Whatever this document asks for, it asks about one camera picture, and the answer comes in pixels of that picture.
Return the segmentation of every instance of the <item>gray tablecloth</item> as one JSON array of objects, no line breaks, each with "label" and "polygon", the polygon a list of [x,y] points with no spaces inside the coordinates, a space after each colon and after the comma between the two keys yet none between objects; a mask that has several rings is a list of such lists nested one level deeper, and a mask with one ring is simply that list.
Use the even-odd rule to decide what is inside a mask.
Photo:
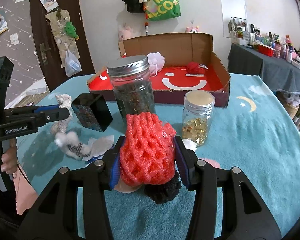
[{"label": "gray tablecloth", "polygon": [[234,43],[228,59],[229,73],[258,75],[272,91],[300,95],[300,69],[284,59],[269,57]]}]

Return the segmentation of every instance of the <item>open cardboard box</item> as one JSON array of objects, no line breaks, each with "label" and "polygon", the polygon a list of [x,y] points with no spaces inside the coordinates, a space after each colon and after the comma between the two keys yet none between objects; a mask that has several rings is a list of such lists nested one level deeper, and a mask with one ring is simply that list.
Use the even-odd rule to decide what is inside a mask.
[{"label": "open cardboard box", "polygon": [[[165,65],[157,76],[151,77],[154,101],[164,104],[183,104],[190,90],[209,91],[216,98],[215,106],[227,107],[230,96],[230,75],[213,52],[212,35],[205,33],[165,33],[141,36],[119,43],[120,54],[148,55],[160,52]],[[189,75],[186,65],[198,62],[208,67],[205,75]],[[91,93],[100,93],[115,101],[106,68],[87,81]]]}]

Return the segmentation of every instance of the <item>green tote bag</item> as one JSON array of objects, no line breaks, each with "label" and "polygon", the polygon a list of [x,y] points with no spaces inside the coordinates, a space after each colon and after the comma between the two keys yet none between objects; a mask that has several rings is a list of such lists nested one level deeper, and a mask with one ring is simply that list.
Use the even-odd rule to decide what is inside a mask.
[{"label": "green tote bag", "polygon": [[162,21],[181,16],[179,0],[149,0],[145,7],[148,21]]}]

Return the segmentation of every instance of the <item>mirror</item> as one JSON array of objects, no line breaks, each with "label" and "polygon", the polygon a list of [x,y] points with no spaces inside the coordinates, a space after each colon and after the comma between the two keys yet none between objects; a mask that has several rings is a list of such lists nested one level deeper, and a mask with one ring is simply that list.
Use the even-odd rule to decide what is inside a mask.
[{"label": "mirror", "polygon": [[245,0],[221,0],[221,6],[224,37],[233,38],[231,30],[249,31]]}]

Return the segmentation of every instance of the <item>human hand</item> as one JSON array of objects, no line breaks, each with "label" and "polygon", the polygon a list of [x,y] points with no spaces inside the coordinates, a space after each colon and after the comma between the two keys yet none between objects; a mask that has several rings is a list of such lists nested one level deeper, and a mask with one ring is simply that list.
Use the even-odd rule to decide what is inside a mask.
[{"label": "human hand", "polygon": [[10,139],[10,148],[2,155],[1,171],[13,174],[17,171],[17,140]]}]

